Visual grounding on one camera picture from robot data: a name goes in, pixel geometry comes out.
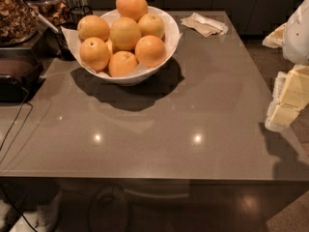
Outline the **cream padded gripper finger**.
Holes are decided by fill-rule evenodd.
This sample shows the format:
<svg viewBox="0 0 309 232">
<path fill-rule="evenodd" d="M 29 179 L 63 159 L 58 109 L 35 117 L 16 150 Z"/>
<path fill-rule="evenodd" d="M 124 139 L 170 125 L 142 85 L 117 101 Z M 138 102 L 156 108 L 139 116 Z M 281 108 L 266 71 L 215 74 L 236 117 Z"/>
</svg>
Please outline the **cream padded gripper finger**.
<svg viewBox="0 0 309 232">
<path fill-rule="evenodd" d="M 279 72 L 272 97 L 265 127 L 270 131 L 283 131 L 309 103 L 309 66 L 295 65 L 288 73 Z"/>
</svg>

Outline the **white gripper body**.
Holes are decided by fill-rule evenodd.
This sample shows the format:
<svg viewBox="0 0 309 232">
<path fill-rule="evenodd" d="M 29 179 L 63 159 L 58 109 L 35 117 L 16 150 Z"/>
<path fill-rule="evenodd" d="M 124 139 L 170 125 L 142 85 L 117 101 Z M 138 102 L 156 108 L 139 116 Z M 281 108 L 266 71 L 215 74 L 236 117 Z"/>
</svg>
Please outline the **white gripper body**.
<svg viewBox="0 0 309 232">
<path fill-rule="evenodd" d="M 309 0 L 304 0 L 288 21 L 266 36 L 262 45 L 282 48 L 283 56 L 294 64 L 309 64 Z"/>
</svg>

